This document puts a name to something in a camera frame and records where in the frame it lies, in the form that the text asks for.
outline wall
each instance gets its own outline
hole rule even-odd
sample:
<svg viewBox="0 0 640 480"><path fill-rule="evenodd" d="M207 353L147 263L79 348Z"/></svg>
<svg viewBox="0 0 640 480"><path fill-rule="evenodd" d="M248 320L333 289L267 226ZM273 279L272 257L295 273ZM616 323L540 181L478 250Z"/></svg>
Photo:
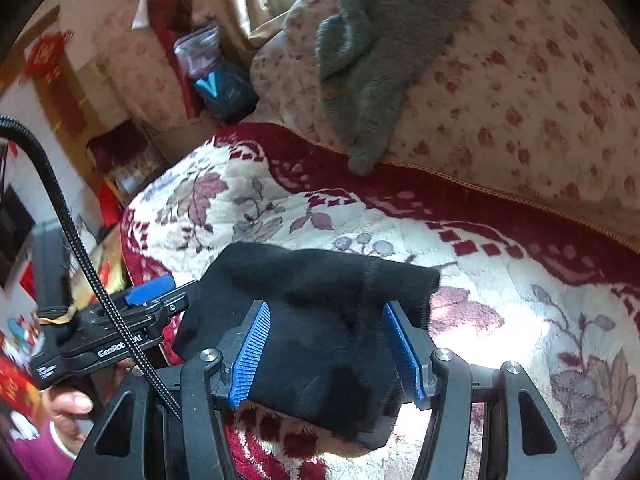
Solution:
<svg viewBox="0 0 640 480"><path fill-rule="evenodd" d="M74 32L66 48L69 61L106 129L113 128L124 120L126 113L108 88L100 85L100 78L93 70L90 61L94 58L95 51L91 35L107 13L120 2L121 0L45 0L25 27L31 27L48 10L60 5L60 30ZM33 131L46 150L72 213L81 215L87 227L94 234L97 233L102 224L97 199L79 177L51 131L33 84L28 80L15 82L0 99L0 114L18 119ZM35 168L24 153L19 152L18 159L9 156L6 181L16 190L36 223L55 216ZM20 284L10 281L4 290L0 288L0 330L7 333L7 319L26 316L34 307L33 300Z"/></svg>

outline patterned fabric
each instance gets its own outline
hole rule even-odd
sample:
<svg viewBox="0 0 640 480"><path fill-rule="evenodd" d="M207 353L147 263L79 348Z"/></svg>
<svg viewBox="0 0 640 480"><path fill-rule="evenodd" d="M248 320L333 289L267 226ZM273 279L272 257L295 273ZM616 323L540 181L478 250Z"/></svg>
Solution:
<svg viewBox="0 0 640 480"><path fill-rule="evenodd" d="M131 29L139 0L125 0L92 35L96 61L152 142L174 163L208 139L218 124L207 113L190 120L184 94L151 28Z"/></svg>
<svg viewBox="0 0 640 480"><path fill-rule="evenodd" d="M440 55L469 0L337 0L316 33L322 109L355 174L382 158L408 87Z"/></svg>
<svg viewBox="0 0 640 480"><path fill-rule="evenodd" d="M107 14L92 40L119 97L137 120L158 130L187 126L182 91L150 28L131 30L138 0Z"/></svg>
<svg viewBox="0 0 640 480"><path fill-rule="evenodd" d="M339 147L300 0L256 56L258 120ZM476 0L405 97L388 156L552 203L640 240L640 55L601 0Z"/></svg>
<svg viewBox="0 0 640 480"><path fill-rule="evenodd" d="M240 240L437 266L436 344L475 364L519 361L585 478L613 480L640 441L640 256L580 224L417 169L383 164L355 177L344 155L273 124L240 124L135 198L121 234L136 284L200 278ZM371 452L250 402L226 431L249 480L408 479L429 416L404 405ZM481 428L475 406L467 479L478 474Z"/></svg>

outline screw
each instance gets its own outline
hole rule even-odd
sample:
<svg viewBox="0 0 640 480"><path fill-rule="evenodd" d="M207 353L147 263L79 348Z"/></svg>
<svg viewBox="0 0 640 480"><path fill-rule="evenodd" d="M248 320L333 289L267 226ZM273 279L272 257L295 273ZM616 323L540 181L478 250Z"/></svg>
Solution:
<svg viewBox="0 0 640 480"><path fill-rule="evenodd" d="M218 350L217 348L207 348L202 352L200 352L200 358L203 361L206 361L207 363L216 361L221 357L222 357L222 354L220 353L220 350Z"/></svg>
<svg viewBox="0 0 640 480"><path fill-rule="evenodd" d="M517 375L520 373L518 370L518 366L520 366L516 361L507 361L504 364L504 369L507 370L510 374Z"/></svg>
<svg viewBox="0 0 640 480"><path fill-rule="evenodd" d="M448 348L437 348L433 353L440 361L451 361L453 359L453 352Z"/></svg>

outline sleeve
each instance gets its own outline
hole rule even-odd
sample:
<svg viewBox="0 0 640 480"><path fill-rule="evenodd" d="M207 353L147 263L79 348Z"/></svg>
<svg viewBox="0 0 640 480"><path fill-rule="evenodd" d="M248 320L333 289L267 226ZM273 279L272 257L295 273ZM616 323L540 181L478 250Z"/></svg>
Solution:
<svg viewBox="0 0 640 480"><path fill-rule="evenodd" d="M53 422L39 438L15 440L12 451L31 480L66 480L76 457L60 442Z"/></svg>

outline bed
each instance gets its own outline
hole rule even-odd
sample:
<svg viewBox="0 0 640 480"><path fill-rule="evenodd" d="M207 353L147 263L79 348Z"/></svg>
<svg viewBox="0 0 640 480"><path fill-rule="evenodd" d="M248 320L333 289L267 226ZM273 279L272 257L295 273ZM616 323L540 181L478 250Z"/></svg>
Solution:
<svg viewBox="0 0 640 480"><path fill-rule="evenodd" d="M129 205L133 282L199 278L237 241L437 267L434 341L475 364L519 361L585 478L638 478L640 56L618 20L601 0L477 0L408 91L384 162L355 177L319 103L316 30L336 9L298 0L255 56L248 122ZM429 416L404 405L370 451L246 402L226 434L249 480L408 479Z"/></svg>
<svg viewBox="0 0 640 480"><path fill-rule="evenodd" d="M298 0L256 55L252 79L257 119L339 148L314 55L318 25L337 8ZM639 243L638 103L640 55L602 0L475 0L407 92L386 158L545 203Z"/></svg>
<svg viewBox="0 0 640 480"><path fill-rule="evenodd" d="M262 123L217 132L134 199L120 231L134 283L199 278L235 241L435 266L436 343L475 364L519 361L585 478L615 479L640 440L640 256L614 233L425 168L387 162L355 177L345 155ZM173 362L176 326L165 333ZM468 479L481 413L475 406ZM404 405L374 451L251 402L226 432L249 480L402 479L429 416Z"/></svg>

